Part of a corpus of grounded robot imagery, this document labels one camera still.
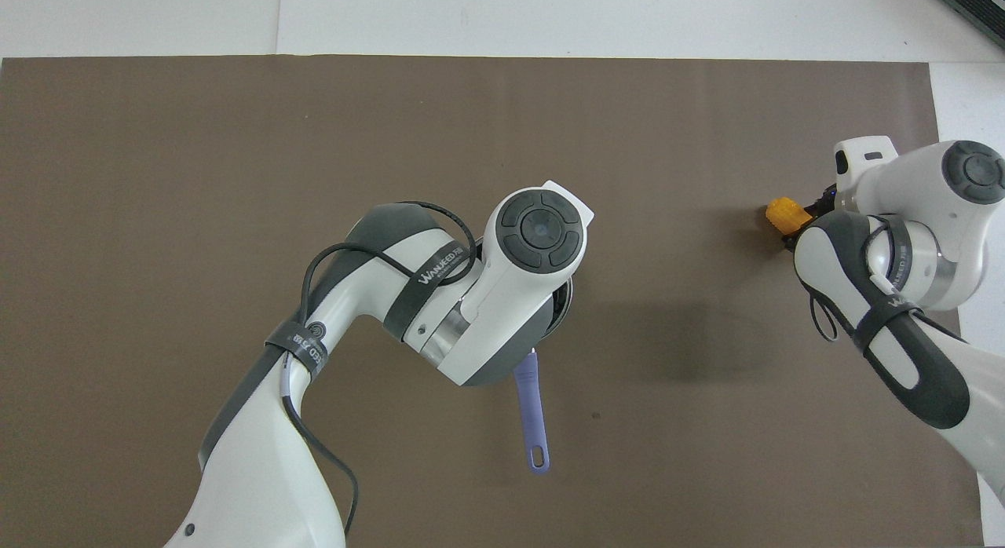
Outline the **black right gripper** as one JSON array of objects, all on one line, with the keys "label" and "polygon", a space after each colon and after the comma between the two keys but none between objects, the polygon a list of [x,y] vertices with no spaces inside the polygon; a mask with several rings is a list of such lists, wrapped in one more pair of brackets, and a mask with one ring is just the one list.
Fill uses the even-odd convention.
[{"label": "black right gripper", "polygon": [[[834,210],[836,195],[836,184],[830,185],[823,191],[819,199],[809,205],[809,215],[813,221]],[[798,229],[791,234],[782,236],[782,243],[785,250],[794,252],[802,233],[803,229]]]}]

